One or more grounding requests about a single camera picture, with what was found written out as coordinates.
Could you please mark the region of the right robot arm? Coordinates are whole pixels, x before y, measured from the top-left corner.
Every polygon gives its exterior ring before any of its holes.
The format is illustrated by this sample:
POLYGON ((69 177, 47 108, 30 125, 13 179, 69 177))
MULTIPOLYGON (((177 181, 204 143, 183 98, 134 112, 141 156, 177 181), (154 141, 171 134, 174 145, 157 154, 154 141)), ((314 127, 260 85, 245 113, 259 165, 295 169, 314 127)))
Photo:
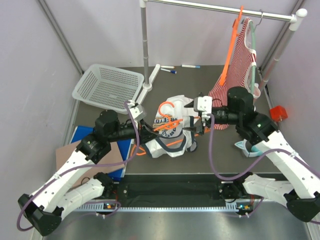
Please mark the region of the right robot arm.
POLYGON ((262 154, 242 173, 224 177, 213 163, 213 135, 209 136, 208 158, 217 178, 232 181, 233 192, 239 198, 256 195, 286 207, 302 222, 316 223, 320 212, 320 174, 312 169, 286 141, 277 125, 254 107, 254 97, 248 90, 235 86, 227 91, 227 104, 213 106, 213 98, 199 94, 185 105, 192 108, 202 121, 201 127, 187 127, 188 131, 203 134, 206 127, 234 125, 236 132, 262 154), (267 157, 285 176, 286 180, 260 177, 251 169, 267 157))

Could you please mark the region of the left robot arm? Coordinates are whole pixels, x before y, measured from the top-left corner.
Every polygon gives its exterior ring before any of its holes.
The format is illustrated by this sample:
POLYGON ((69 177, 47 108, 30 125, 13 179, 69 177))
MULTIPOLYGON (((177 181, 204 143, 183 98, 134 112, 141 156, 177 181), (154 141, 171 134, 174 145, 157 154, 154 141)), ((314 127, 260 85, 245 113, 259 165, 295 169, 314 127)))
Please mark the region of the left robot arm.
POLYGON ((111 144, 134 139, 138 145, 153 140, 157 132, 144 121, 141 105, 127 108, 129 119, 121 124, 114 110, 104 110, 95 120, 93 131, 85 136, 60 169, 38 190, 24 193, 17 200, 20 213, 17 229, 21 232, 21 218, 45 237, 52 234, 75 209, 98 197, 109 198, 114 191, 112 180, 99 172, 87 183, 73 188, 86 172, 102 167, 101 160, 112 150, 111 144))

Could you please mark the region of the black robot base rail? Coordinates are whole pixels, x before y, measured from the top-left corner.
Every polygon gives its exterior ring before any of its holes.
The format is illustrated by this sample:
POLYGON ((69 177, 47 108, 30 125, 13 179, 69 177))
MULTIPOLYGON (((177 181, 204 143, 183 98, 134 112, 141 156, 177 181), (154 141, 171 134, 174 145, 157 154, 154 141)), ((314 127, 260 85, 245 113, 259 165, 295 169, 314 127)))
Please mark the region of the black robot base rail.
POLYGON ((217 207, 236 201, 251 205, 254 200, 238 182, 212 173, 127 174, 110 182, 102 196, 122 207, 217 207))

